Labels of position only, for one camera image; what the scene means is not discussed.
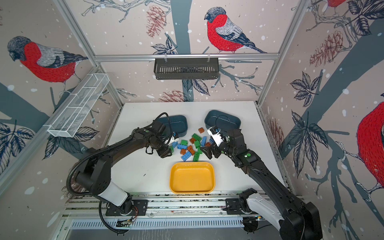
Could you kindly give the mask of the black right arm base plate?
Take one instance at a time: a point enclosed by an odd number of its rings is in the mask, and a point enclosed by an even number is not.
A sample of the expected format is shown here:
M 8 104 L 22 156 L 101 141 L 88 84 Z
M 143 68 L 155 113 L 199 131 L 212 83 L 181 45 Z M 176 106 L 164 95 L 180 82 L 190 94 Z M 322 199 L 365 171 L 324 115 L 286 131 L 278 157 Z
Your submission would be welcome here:
M 252 211 L 248 206 L 246 200 L 242 198 L 226 199 L 226 205 L 223 211 L 228 215 L 256 215 L 257 213 Z

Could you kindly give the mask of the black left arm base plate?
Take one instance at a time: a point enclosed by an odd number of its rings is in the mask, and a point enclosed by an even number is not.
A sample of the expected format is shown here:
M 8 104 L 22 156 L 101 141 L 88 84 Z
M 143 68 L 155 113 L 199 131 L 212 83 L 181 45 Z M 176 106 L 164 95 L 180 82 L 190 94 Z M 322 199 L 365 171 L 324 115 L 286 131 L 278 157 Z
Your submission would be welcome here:
M 108 203 L 106 216 L 122 217 L 122 216 L 145 216 L 148 208 L 148 200 L 130 200 L 121 206 L 115 206 Z

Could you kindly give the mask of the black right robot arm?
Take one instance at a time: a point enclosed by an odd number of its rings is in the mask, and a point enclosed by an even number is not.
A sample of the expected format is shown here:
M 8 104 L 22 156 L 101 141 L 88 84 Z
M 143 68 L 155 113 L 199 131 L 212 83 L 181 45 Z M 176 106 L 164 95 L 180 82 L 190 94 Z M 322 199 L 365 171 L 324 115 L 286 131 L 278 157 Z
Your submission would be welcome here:
M 290 192 L 266 167 L 262 159 L 247 148 L 240 129 L 232 129 L 224 136 L 216 126 L 208 129 L 214 143 L 202 147 L 209 158 L 224 154 L 237 168 L 252 178 L 271 199 L 263 200 L 254 189 L 248 189 L 239 196 L 241 210 L 256 212 L 272 224 L 283 240 L 321 240 L 323 238 L 318 208 L 311 202 L 305 203 Z

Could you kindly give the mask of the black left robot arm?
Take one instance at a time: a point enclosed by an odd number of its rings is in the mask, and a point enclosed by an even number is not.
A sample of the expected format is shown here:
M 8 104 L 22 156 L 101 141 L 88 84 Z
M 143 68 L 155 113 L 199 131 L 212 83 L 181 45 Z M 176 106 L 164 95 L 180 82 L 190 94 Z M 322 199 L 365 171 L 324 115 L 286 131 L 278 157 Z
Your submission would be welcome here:
M 126 163 L 128 156 L 145 149 L 146 154 L 157 152 L 160 158 L 172 155 L 169 144 L 178 137 L 171 125 L 158 120 L 99 150 L 90 149 L 89 154 L 79 160 L 70 170 L 66 180 L 68 192 L 73 196 L 92 196 L 109 203 L 127 215 L 133 208 L 132 196 L 121 188 L 133 170 Z

